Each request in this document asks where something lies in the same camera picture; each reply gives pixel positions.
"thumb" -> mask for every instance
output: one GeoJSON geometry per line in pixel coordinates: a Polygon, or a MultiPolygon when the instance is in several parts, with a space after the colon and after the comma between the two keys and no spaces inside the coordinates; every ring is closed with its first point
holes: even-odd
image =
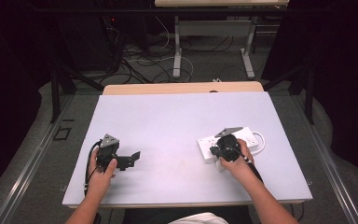
{"type": "Polygon", "coordinates": [[[109,165],[107,166],[105,173],[106,173],[107,175],[109,175],[109,176],[112,176],[112,175],[113,175],[113,172],[116,170],[116,167],[117,167],[117,160],[116,160],[116,159],[112,159],[112,160],[109,162],[109,165]]]}

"power strip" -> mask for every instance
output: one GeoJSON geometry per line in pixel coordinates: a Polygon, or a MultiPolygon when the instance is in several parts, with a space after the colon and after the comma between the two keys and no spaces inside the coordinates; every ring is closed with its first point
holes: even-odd
{"type": "MultiPolygon", "coordinates": [[[[245,141],[246,145],[248,146],[249,150],[253,155],[263,149],[265,145],[264,138],[260,134],[263,140],[263,146],[261,148],[258,148],[258,141],[255,138],[254,133],[248,127],[244,127],[242,130],[233,133],[233,135],[245,141]]],[[[210,148],[215,146],[219,139],[220,138],[215,138],[214,136],[209,136],[198,140],[202,156],[205,159],[206,163],[213,163],[214,161],[217,161],[217,158],[212,154],[210,148]]]]}

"white shirt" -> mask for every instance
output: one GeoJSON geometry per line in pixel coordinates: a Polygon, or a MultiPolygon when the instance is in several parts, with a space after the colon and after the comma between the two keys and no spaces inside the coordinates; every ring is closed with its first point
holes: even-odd
{"type": "Polygon", "coordinates": [[[228,224],[224,219],[221,217],[217,217],[213,213],[200,213],[194,216],[183,217],[177,219],[169,224],[228,224]]]}

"forearm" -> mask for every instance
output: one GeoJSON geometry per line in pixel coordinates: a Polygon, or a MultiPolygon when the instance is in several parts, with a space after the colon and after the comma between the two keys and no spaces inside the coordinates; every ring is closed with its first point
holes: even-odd
{"type": "Polygon", "coordinates": [[[236,177],[251,196],[261,223],[297,223],[253,173],[237,174],[236,177]]]}
{"type": "Polygon", "coordinates": [[[66,221],[66,223],[93,223],[100,203],[101,200],[86,196],[83,202],[78,206],[75,212],[66,221]]]}

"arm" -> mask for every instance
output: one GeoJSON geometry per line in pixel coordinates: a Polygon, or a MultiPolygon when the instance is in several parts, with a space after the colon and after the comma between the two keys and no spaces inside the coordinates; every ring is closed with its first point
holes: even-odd
{"type": "MultiPolygon", "coordinates": [[[[238,142],[241,145],[242,153],[255,164],[246,143],[241,139],[238,139],[238,142]]],[[[297,223],[286,209],[284,209],[272,196],[264,184],[255,176],[242,157],[239,157],[234,162],[228,162],[223,158],[220,158],[220,162],[249,193],[255,204],[255,209],[261,223],[297,223]]]]}
{"type": "Polygon", "coordinates": [[[117,161],[111,160],[106,171],[100,173],[96,164],[97,153],[98,148],[92,152],[89,161],[90,180],[88,193],[75,212],[66,221],[67,224],[93,223],[103,196],[109,189],[110,179],[114,176],[113,172],[116,169],[117,161]]]}

